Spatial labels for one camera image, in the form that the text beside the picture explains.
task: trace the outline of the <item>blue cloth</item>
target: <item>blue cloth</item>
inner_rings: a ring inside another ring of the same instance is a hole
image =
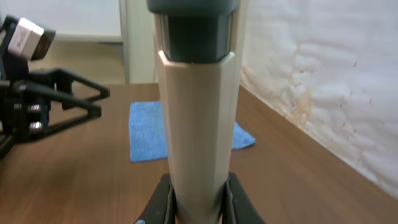
[[[129,118],[131,162],[167,157],[162,105],[160,102],[131,103]],[[235,123],[233,149],[253,145],[256,140]]]

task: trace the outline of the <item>white post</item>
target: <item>white post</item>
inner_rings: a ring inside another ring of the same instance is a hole
[[[157,69],[179,223],[217,223],[228,178],[247,1],[233,12],[230,52],[218,63],[170,62],[155,16]]]

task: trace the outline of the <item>brown table surface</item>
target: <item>brown table surface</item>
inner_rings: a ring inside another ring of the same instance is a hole
[[[129,161],[129,104],[159,91],[110,88],[102,118],[15,146],[0,162],[0,223],[127,224],[141,214],[169,168],[166,159]],[[54,106],[52,119],[78,113]],[[398,223],[397,201],[244,88],[236,120],[257,143],[234,151],[230,170],[268,224]]]

